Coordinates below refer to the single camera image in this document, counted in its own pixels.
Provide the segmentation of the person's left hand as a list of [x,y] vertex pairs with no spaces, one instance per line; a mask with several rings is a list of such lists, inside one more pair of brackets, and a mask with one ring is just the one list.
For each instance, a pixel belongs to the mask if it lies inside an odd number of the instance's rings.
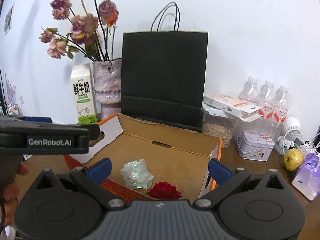
[[3,205],[5,210],[5,220],[3,222],[4,227],[14,223],[15,212],[18,207],[18,198],[26,188],[25,179],[22,177],[28,174],[29,169],[24,163],[20,163],[14,182],[3,189],[2,198],[4,200]]

